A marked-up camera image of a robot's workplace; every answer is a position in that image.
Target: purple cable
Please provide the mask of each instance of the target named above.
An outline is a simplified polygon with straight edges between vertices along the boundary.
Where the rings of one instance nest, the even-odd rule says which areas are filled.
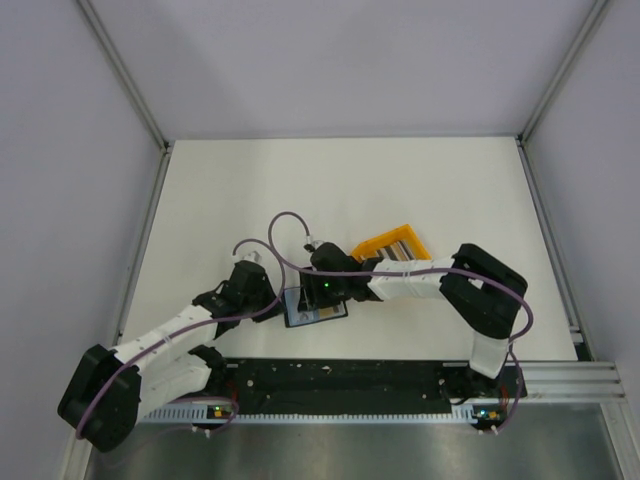
[[[208,401],[208,402],[229,402],[231,403],[231,405],[233,406],[233,412],[231,413],[231,415],[229,415],[229,418],[227,418],[227,421],[225,423],[223,423],[220,427],[216,428],[215,430],[213,430],[214,435],[220,433],[221,431],[225,430],[230,424],[231,422],[236,418],[236,416],[238,415],[238,412],[240,411],[240,406],[238,405],[238,403],[231,399],[231,398],[227,398],[227,397],[191,397],[191,398],[178,398],[177,400],[174,400],[171,403],[192,403],[194,401]],[[169,427],[169,428],[165,428],[163,430],[160,430],[158,433],[152,435],[150,438],[146,439],[144,442],[142,442],[140,445],[137,445],[132,452],[130,452],[128,455],[126,455],[124,458],[118,460],[115,463],[109,463],[107,462],[103,456],[100,456],[101,462],[102,464],[105,466],[105,468],[107,468],[108,470],[115,470],[116,468],[120,468],[122,465],[124,465],[126,462],[128,462],[129,460],[131,460],[131,458],[133,458],[134,456],[136,456],[138,453],[140,453],[140,451],[146,447],[149,446],[149,444],[155,442],[158,438],[165,436],[168,433],[172,433],[172,432],[178,432],[178,431],[186,431],[186,430],[193,430],[194,427],[191,426],[187,426],[187,425],[179,425],[179,426],[174,426],[174,427]]]
[[[286,265],[287,267],[297,271],[297,272],[303,272],[306,273],[308,275],[318,275],[318,276],[323,276],[323,277],[404,277],[407,275],[407,272],[322,272],[322,271],[318,271],[318,270],[310,270],[308,268],[302,268],[299,267],[291,262],[289,262],[286,258],[284,258],[282,255],[280,255],[280,252],[278,252],[278,249],[276,248],[274,242],[273,242],[273,227],[276,223],[276,221],[278,221],[279,218],[284,217],[284,216],[291,216],[294,217],[296,219],[298,219],[300,221],[300,223],[302,224],[302,226],[304,227],[305,233],[307,235],[307,237],[311,236],[311,232],[309,230],[309,226],[307,225],[307,222],[304,221],[304,219],[298,215],[295,212],[290,212],[290,211],[284,211],[284,212],[280,212],[279,214],[277,214],[275,217],[273,217],[273,219],[271,220],[271,223],[269,223],[269,230],[267,232],[267,237],[269,240],[269,245],[271,246],[271,249],[273,250],[273,253],[276,255],[276,257],[278,258],[278,260],[283,263],[284,265]],[[522,374],[522,368],[520,367],[520,362],[518,361],[518,359],[516,358],[516,356],[513,353],[513,342],[515,340],[517,340],[518,338],[526,335],[529,330],[531,330],[531,328],[533,327],[533,310],[531,309],[531,306],[527,303],[527,301],[522,298],[520,295],[518,295],[516,292],[514,292],[513,290],[511,290],[508,287],[505,287],[504,285],[502,285],[501,283],[496,282],[495,280],[489,278],[489,277],[485,277],[484,275],[480,275],[474,272],[470,272],[468,270],[463,270],[460,268],[444,268],[444,267],[438,267],[438,268],[427,268],[427,269],[423,269],[423,270],[415,270],[413,272],[409,272],[408,275],[409,276],[416,276],[416,275],[426,275],[426,274],[437,274],[437,273],[455,273],[458,275],[462,275],[464,277],[468,277],[468,278],[472,278],[475,280],[480,280],[483,283],[486,283],[487,285],[491,285],[492,287],[500,290],[501,292],[506,293],[507,295],[509,295],[511,298],[513,298],[514,300],[516,300],[520,305],[522,305],[522,308],[524,309],[524,311],[527,314],[527,324],[523,327],[522,330],[520,330],[517,333],[514,333],[513,335],[511,335],[509,337],[509,355],[511,355],[511,358],[513,358],[513,363],[516,367],[516,371],[518,372],[518,388],[516,390],[516,396],[514,397],[513,400],[513,405],[511,406],[511,410],[509,412],[509,414],[507,415],[507,418],[505,419],[505,421],[500,425],[500,427],[498,427],[496,429],[496,434],[501,432],[505,426],[507,426],[510,422],[511,422],[511,418],[513,417],[513,414],[515,413],[516,409],[518,408],[518,403],[520,402],[520,398],[522,397],[522,390],[523,390],[523,385],[524,385],[524,376]]]
[[[269,250],[276,257],[276,259],[278,259],[278,256],[276,255],[276,252],[269,245],[267,245],[267,243],[263,242],[262,240],[255,239],[255,238],[248,238],[248,239],[243,240],[242,242],[238,243],[236,245],[236,247],[234,248],[234,250],[233,250],[233,254],[235,255],[238,247],[240,247],[241,245],[244,245],[245,243],[257,243],[259,245],[262,245],[267,250]],[[262,310],[259,310],[257,312],[247,313],[247,314],[244,314],[244,315],[234,315],[232,317],[223,317],[223,318],[211,318],[209,320],[203,320],[201,322],[196,322],[196,323],[193,323],[191,325],[188,325],[186,327],[183,327],[183,328],[181,328],[179,330],[176,330],[175,332],[171,333],[170,335],[168,335],[169,339],[174,339],[174,338],[182,335],[183,333],[190,332],[191,330],[194,330],[194,329],[196,329],[198,327],[204,327],[205,325],[210,325],[212,323],[235,322],[237,320],[242,320],[244,318],[259,317],[263,313],[266,313],[269,310],[271,310],[280,301],[280,297],[282,297],[282,293],[284,292],[284,287],[285,287],[285,284],[286,284],[284,265],[282,265],[282,263],[280,261],[278,261],[278,264],[280,265],[280,271],[282,273],[282,283],[280,285],[280,290],[279,290],[278,294],[276,295],[276,298],[269,305],[264,307]],[[126,362],[122,366],[120,366],[120,368],[118,368],[118,370],[116,370],[116,372],[113,375],[111,375],[109,380],[107,380],[105,382],[105,384],[98,391],[98,393],[93,398],[93,400],[91,400],[91,403],[89,403],[89,406],[87,407],[87,409],[85,410],[84,414],[82,415],[82,418],[80,419],[80,422],[78,422],[78,426],[76,427],[76,438],[78,440],[82,440],[82,438],[83,438],[82,431],[84,430],[85,425],[89,421],[89,418],[91,417],[91,414],[93,413],[93,410],[96,408],[96,405],[102,399],[102,397],[104,397],[104,395],[107,393],[107,391],[109,390],[111,385],[113,385],[113,382],[115,382],[115,380],[118,377],[118,375],[120,375],[127,368],[129,368],[132,365],[134,365],[138,360],[140,360],[144,356],[146,356],[149,353],[151,353],[156,348],[161,347],[162,345],[164,345],[164,343],[165,343],[165,340],[162,339],[162,340],[157,341],[156,343],[154,343],[150,347],[146,348],[145,350],[142,350],[140,353],[138,353],[137,355],[133,356],[128,362]]]

